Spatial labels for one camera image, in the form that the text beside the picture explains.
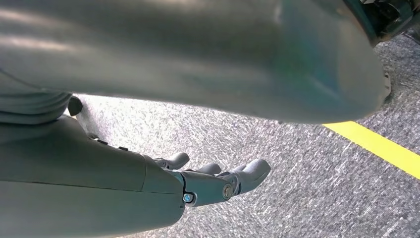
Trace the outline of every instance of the metal screw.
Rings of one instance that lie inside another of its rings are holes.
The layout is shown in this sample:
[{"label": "metal screw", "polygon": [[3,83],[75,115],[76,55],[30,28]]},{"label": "metal screw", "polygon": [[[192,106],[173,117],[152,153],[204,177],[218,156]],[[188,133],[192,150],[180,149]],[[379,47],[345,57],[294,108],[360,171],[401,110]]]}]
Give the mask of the metal screw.
[{"label": "metal screw", "polygon": [[223,187],[223,198],[228,200],[232,196],[232,185],[229,183]]},{"label": "metal screw", "polygon": [[186,203],[192,202],[193,199],[194,199],[194,195],[188,194],[188,193],[185,193],[184,197],[182,198],[182,200],[184,200],[184,202],[186,202]]}]

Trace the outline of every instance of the gray carpet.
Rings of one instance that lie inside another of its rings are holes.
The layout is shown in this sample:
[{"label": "gray carpet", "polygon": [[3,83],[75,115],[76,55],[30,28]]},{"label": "gray carpet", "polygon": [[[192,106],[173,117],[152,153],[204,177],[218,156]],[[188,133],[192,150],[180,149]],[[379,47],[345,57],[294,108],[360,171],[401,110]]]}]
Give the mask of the gray carpet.
[{"label": "gray carpet", "polygon": [[[400,36],[375,50],[394,91],[382,111],[359,123],[420,153],[420,47]],[[192,158],[189,168],[218,162],[228,169],[254,158],[272,165],[254,192],[189,208],[172,227],[127,237],[420,238],[420,180],[321,125],[140,100],[81,99],[80,122],[111,145],[155,157],[184,151]]]}]

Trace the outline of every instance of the yellow line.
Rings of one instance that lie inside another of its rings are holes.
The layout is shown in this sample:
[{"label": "yellow line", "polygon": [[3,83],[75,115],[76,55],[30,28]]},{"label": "yellow line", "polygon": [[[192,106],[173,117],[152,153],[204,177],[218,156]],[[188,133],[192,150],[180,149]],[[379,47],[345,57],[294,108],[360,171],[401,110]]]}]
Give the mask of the yellow line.
[{"label": "yellow line", "polygon": [[420,179],[420,155],[353,121],[324,126]]}]

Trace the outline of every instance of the black joint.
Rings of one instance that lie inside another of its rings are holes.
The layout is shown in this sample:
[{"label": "black joint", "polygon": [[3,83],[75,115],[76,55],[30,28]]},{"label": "black joint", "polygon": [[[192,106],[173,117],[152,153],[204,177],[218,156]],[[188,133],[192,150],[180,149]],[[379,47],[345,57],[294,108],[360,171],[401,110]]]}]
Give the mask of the black joint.
[{"label": "black joint", "polygon": [[72,96],[67,106],[70,116],[75,116],[79,114],[83,109],[83,104],[78,97]]},{"label": "black joint", "polygon": [[104,145],[108,145],[108,142],[105,142],[105,141],[103,141],[103,140],[96,140],[97,142],[99,142],[99,143],[101,143],[101,144],[104,144]]},{"label": "black joint", "polygon": [[242,184],[239,183],[239,186],[238,186],[238,194],[241,194],[241,192],[242,192]]}]

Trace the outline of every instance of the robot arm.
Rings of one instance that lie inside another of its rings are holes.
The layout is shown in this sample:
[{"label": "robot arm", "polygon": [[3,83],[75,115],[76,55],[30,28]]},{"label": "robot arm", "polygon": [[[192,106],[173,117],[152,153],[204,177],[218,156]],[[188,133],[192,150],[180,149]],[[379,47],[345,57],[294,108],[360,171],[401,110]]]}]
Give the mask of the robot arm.
[{"label": "robot arm", "polygon": [[152,159],[90,139],[70,117],[0,123],[0,237],[118,237],[176,223],[185,206],[228,201],[260,185],[264,160],[222,173],[181,170],[185,153]]}]

